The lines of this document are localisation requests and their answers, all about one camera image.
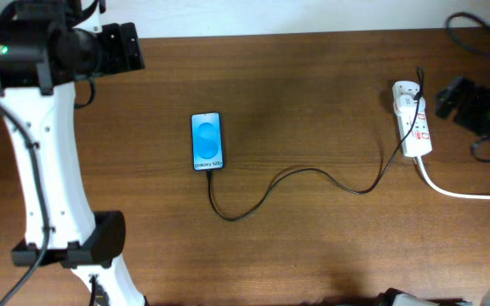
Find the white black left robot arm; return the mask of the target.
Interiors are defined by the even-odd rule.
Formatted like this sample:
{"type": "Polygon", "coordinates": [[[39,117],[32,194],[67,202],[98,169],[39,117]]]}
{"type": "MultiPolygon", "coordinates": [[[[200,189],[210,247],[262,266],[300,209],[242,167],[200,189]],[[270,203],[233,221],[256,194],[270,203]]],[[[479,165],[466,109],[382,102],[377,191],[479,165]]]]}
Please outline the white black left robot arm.
{"type": "Polygon", "coordinates": [[[75,139],[76,85],[145,66],[135,26],[102,24],[105,10],[100,0],[13,1],[0,14],[0,116],[26,207],[11,257],[27,275],[69,269],[93,305],[144,305],[123,259],[124,216],[91,209],[75,139]]]}

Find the blue Galaxy smartphone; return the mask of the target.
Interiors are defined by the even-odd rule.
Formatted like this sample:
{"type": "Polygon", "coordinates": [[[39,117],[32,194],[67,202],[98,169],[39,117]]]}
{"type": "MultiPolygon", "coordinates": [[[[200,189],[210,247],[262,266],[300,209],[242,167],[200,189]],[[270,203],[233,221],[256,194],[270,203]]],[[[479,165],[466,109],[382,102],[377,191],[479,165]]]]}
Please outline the blue Galaxy smartphone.
{"type": "Polygon", "coordinates": [[[223,134],[218,112],[191,116],[192,164],[195,171],[224,167],[223,134]]]}

